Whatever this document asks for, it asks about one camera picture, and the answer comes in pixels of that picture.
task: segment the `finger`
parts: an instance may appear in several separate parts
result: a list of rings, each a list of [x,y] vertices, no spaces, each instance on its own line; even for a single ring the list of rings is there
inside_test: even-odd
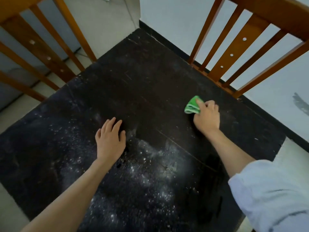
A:
[[[105,133],[106,132],[111,132],[112,128],[113,128],[113,124],[115,123],[116,118],[113,117],[107,124],[106,124],[106,128],[105,128]]]
[[[214,110],[214,100],[205,102],[205,105],[207,106],[207,108]]]
[[[119,136],[120,143],[126,145],[126,132],[124,130],[121,131]]]
[[[118,122],[114,125],[114,127],[113,127],[113,129],[112,129],[112,132],[118,133],[121,124],[122,124],[122,120],[118,121]]]
[[[196,101],[196,103],[199,106],[201,111],[206,108],[205,104],[201,100],[199,100],[198,98],[195,101]]]
[[[108,124],[109,122],[109,119],[107,119],[104,123],[104,125],[102,126],[102,129],[101,129],[101,134],[103,134],[105,132],[105,129],[106,129],[106,125]]]
[[[96,134],[95,134],[95,140],[96,140],[96,142],[99,141],[100,137],[101,137],[101,129],[98,129],[98,131],[97,131]]]

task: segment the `light blue sleeve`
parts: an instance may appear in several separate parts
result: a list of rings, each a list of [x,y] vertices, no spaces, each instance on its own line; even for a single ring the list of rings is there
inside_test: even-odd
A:
[[[236,203],[256,231],[309,231],[308,199],[272,162],[254,161],[228,183]]]

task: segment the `green rag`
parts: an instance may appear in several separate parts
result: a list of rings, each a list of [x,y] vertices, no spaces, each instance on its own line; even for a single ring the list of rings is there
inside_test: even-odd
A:
[[[200,113],[200,108],[198,106],[198,104],[196,103],[196,99],[201,100],[202,102],[204,102],[199,96],[194,96],[193,98],[191,98],[191,100],[188,102],[188,104],[186,105],[184,112],[186,114],[190,114],[190,113]]]

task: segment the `chair backrest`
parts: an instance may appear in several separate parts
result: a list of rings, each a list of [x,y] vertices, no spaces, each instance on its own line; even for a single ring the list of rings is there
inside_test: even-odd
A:
[[[215,0],[210,13],[205,21],[201,33],[189,57],[188,63],[199,70],[203,75],[207,76],[219,87],[230,93],[233,97],[238,98],[249,89],[256,86],[305,52],[309,50],[309,7],[297,2],[296,0],[230,0],[237,4],[237,7],[210,50],[206,59],[201,66],[194,64],[194,60],[203,41],[209,32],[221,6],[225,0]],[[204,70],[218,50],[219,46],[237,21],[242,11],[246,9],[251,11],[253,15],[244,25],[221,58],[212,68],[210,73]],[[255,53],[244,65],[242,65],[225,83],[221,83],[220,78],[226,71],[237,61],[237,59],[248,49],[248,47],[258,38],[258,36],[272,23],[280,28],[280,30]],[[239,77],[254,62],[271,49],[286,34],[291,34],[302,42],[287,54],[266,68],[263,72],[254,77],[237,91],[232,91],[230,84]]]
[[[39,19],[42,25],[53,36],[57,43],[62,47],[65,53],[71,58],[76,66],[83,71],[85,68],[76,58],[74,53],[66,45],[64,40],[60,37],[51,23],[46,19],[41,12],[37,3],[42,0],[0,0],[0,26],[27,48],[34,56],[45,64],[52,72],[59,76],[64,82],[68,82],[75,77],[75,74],[68,68],[68,66],[60,59],[60,57],[48,46],[47,43],[32,29],[32,27],[19,15],[21,11],[30,9],[33,14]],[[83,36],[81,30],[77,26],[73,16],[71,15],[68,7],[63,0],[53,0],[72,29],[74,35],[79,41],[80,45],[85,50],[86,54],[92,62],[96,61],[96,57],[92,52],[89,44]],[[38,72],[33,66],[27,63],[24,59],[19,57],[14,51],[0,42],[0,52],[12,59],[14,62],[28,70],[42,82],[50,86],[52,89],[57,90],[59,87]],[[43,101],[45,97],[26,85],[8,77],[0,71],[0,82],[6,83],[15,89],[37,99]]]

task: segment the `table top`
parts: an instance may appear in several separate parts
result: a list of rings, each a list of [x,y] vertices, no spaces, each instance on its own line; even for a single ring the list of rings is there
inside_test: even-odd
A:
[[[79,231],[233,231],[243,215],[226,171],[184,113],[195,95],[216,101],[239,147],[274,159],[283,133],[137,29],[1,134],[0,181],[34,218],[95,160],[95,133],[115,116],[126,149]]]

